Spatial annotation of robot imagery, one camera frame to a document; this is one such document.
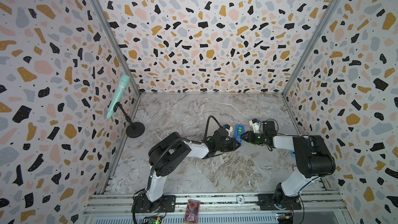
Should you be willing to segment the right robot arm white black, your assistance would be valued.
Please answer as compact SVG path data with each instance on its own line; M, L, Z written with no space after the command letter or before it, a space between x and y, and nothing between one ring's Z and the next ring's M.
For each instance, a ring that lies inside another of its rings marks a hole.
M294 153L296 169L274 191L272 201L277 209L286 209L293 205L306 186L335 172L334 158L320 135L281 134L274 119L253 119L249 124L252 130L241 134L241 140L266 146L270 151L284 149Z

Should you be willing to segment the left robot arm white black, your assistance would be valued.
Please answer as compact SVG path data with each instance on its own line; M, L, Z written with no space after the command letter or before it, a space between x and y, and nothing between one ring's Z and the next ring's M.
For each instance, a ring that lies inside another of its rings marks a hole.
M147 187L135 197L133 213L152 213L165 206L172 212L171 205L175 197L164 195L164 185L167 177L174 172L186 157L209 159L226 152L237 150L241 143L230 137L226 128L220 127L212 136L202 142L192 141L173 132L149 152L150 173Z

